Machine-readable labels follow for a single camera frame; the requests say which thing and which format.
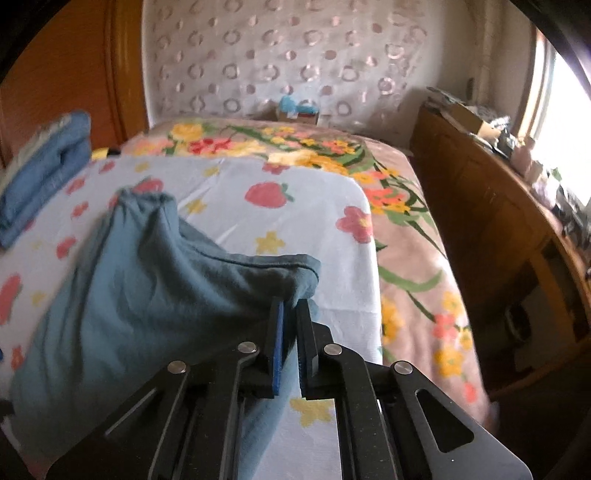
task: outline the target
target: blue-green garment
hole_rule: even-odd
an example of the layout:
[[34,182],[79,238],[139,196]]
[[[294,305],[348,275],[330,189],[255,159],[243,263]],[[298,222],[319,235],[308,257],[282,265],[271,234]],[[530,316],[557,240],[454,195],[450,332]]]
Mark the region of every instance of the blue-green garment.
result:
[[[268,317],[271,299],[310,298],[320,263],[308,255],[228,254],[180,219],[165,193],[124,191],[79,253],[15,374],[12,429],[29,458],[55,460],[158,370],[237,345]],[[297,380],[290,355],[280,399],[245,419],[242,479],[249,478]]]

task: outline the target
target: yellow star print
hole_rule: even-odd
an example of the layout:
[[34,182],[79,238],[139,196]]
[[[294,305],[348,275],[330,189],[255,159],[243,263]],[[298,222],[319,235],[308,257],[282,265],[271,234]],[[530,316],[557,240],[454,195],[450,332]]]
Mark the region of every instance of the yellow star print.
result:
[[219,167],[209,167],[209,168],[203,170],[204,177],[213,177],[214,175],[217,175],[218,173],[220,173]]
[[267,232],[265,237],[257,237],[256,241],[256,254],[262,255],[264,253],[270,253],[277,255],[278,250],[285,246],[285,242],[281,238],[277,238],[277,232]]
[[306,428],[312,425],[316,420],[325,421],[326,423],[332,421],[333,415],[330,412],[330,409],[335,407],[335,402],[333,400],[306,400],[305,398],[292,398],[290,400],[290,407],[301,413],[300,425]]
[[148,170],[148,169],[149,169],[149,167],[150,167],[150,162],[149,162],[149,161],[143,161],[143,162],[140,162],[140,163],[138,163],[138,164],[135,166],[134,170],[135,170],[137,173],[142,173],[143,171],[146,171],[146,170]]
[[194,213],[201,213],[205,210],[206,206],[207,203],[203,203],[201,199],[193,200],[192,202],[189,202],[187,204],[187,211],[189,212],[189,215],[192,215]]
[[34,291],[31,294],[31,303],[33,304],[34,307],[38,307],[45,297],[47,297],[47,295],[44,294],[42,291],[40,291],[40,290]]

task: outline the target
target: patterned wallpaper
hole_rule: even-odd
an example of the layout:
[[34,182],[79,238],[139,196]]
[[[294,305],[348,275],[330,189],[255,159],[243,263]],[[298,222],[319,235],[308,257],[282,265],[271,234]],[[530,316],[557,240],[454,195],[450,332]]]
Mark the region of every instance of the patterned wallpaper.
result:
[[150,122],[262,117],[291,93],[322,125],[383,131],[420,61],[424,17],[421,0],[146,0]]

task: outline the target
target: wall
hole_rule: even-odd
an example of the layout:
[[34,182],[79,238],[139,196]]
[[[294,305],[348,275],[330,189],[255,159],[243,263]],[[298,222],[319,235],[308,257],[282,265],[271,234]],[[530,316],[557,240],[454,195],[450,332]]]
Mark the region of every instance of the wall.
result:
[[143,29],[151,124],[265,116],[293,91],[401,147],[424,87],[465,96],[475,48],[464,0],[148,0]]
[[491,104],[515,119],[527,81],[531,55],[531,22],[504,0],[502,27],[491,75]]

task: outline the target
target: floral bedspread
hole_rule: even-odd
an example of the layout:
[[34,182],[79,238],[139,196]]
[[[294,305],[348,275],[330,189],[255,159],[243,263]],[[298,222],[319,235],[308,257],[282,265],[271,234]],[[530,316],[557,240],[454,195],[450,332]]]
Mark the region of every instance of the floral bedspread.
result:
[[[470,324],[441,238],[404,154],[381,142],[311,125],[197,118],[161,124],[127,142],[122,151],[257,156],[278,176],[288,168],[308,167],[356,180],[369,200],[371,216],[349,209],[338,227],[360,243],[375,239],[384,363],[410,361],[484,422],[489,401]],[[289,200],[289,191],[281,193],[279,197]]]

